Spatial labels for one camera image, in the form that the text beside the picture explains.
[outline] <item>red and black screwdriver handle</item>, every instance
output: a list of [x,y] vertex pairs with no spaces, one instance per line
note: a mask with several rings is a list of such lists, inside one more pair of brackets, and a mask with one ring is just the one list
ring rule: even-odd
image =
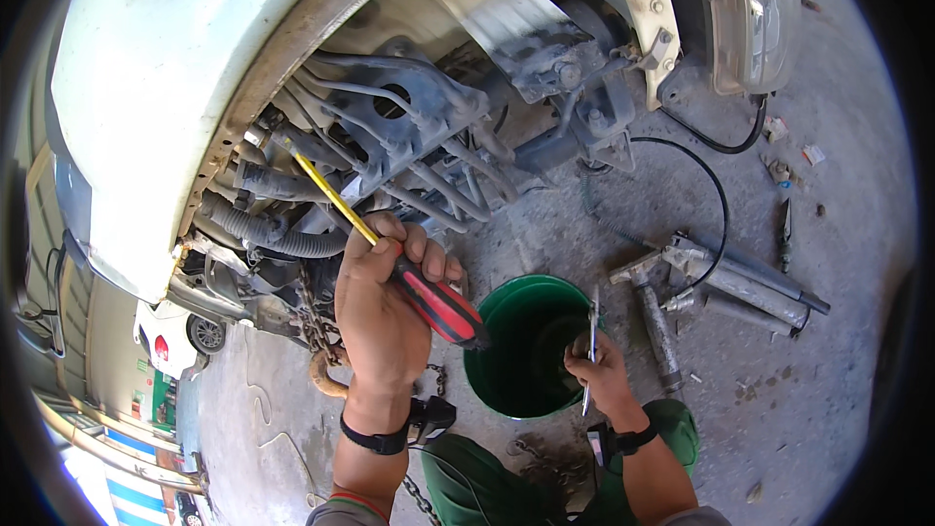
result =
[[403,291],[429,327],[446,341],[464,349],[490,346],[490,335],[474,307],[445,283],[427,281],[422,268],[405,254],[396,258],[390,280]]

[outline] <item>concrete floor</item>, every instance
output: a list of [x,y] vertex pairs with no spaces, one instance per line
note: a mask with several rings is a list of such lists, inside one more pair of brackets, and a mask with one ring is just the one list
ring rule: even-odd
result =
[[[682,368],[702,379],[684,391],[702,439],[698,499],[735,524],[811,523],[841,484],[866,436],[882,325],[914,260],[910,150],[882,58],[851,0],[816,1],[822,13],[802,12],[793,79],[769,101],[769,113],[785,118],[791,130],[775,145],[762,140],[737,157],[714,153],[660,113],[646,113],[641,80],[630,78],[637,99],[632,135],[671,138],[707,160],[728,194],[733,243],[776,263],[779,205],[792,196],[790,275],[832,305],[797,340],[770,342],[767,332],[714,314],[678,317]],[[684,93],[678,107],[709,134],[733,135],[735,142],[753,115],[743,97],[718,98],[703,89]],[[827,160],[810,167],[801,156],[805,145],[820,146]],[[614,171],[594,181],[606,216],[658,242],[676,228],[720,231],[717,196],[700,169],[666,147],[634,147],[633,173]],[[805,187],[775,186],[760,153],[786,159]],[[549,175],[559,190],[531,190],[491,223],[445,238],[471,275],[474,303],[528,273],[561,276],[584,289],[600,281],[609,333],[625,349],[633,390],[641,402],[658,398],[655,362],[631,291],[606,279],[641,250],[584,215],[573,163]],[[815,215],[818,204],[826,216]],[[664,276],[658,283],[657,291],[669,292]],[[510,468],[528,461],[506,453],[516,435],[533,432],[551,446],[584,451],[583,428],[602,418],[594,408],[581,418],[573,407],[541,420],[508,420],[474,396],[458,348],[436,338],[430,360],[448,370],[447,400],[458,408],[454,430]],[[200,437],[219,524],[301,524],[316,495],[328,495],[341,403],[315,391],[307,365],[308,354],[289,341],[238,326],[200,379],[196,417],[180,415],[189,427],[181,432]],[[183,387],[180,402],[186,398],[195,396]],[[411,474],[424,484],[417,460]],[[758,482],[762,499],[748,504],[747,492]],[[427,519],[401,491],[392,522]]]

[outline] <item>red taillight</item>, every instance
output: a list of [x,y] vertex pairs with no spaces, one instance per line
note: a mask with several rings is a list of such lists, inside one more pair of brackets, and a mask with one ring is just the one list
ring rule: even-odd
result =
[[156,338],[156,355],[159,356],[159,359],[162,361],[169,361],[169,345],[166,343],[166,338],[162,335]]

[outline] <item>green pants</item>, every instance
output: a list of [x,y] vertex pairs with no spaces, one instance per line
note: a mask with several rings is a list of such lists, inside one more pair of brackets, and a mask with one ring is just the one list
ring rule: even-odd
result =
[[[688,408],[679,401],[657,400],[643,406],[643,410],[691,475],[698,456],[698,433]],[[564,513],[556,516],[546,509],[548,493],[544,488],[508,472],[490,451],[471,439],[446,433],[426,446],[426,450],[444,460],[422,455],[432,506],[445,526],[487,526],[478,502],[491,526],[567,524]],[[626,501],[622,471],[623,458],[618,455],[608,467],[597,494],[574,520],[575,526],[637,524]],[[473,493],[465,477],[474,488]]]

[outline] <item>yellow screwdriver shaft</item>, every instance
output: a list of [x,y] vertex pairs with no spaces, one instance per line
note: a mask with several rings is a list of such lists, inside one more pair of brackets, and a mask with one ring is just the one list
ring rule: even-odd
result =
[[[290,144],[290,140],[286,139],[287,146]],[[364,237],[367,238],[368,242],[371,244],[376,244],[380,238],[377,237],[377,234],[373,233],[373,230],[368,228],[368,225],[364,223],[364,220],[357,215],[357,213],[351,209],[350,205],[347,205],[344,200],[341,198],[341,195],[335,191],[331,184],[324,180],[324,177],[321,176],[321,173],[318,172],[318,169],[315,169],[315,166],[311,164],[311,161],[308,158],[305,158],[297,150],[292,150],[293,157],[296,158],[296,162],[299,164],[306,173],[309,174],[311,180],[315,182],[321,191],[324,191],[324,195],[327,196],[331,203],[340,210],[345,217],[348,218],[354,227],[357,228],[357,231],[364,234]]]

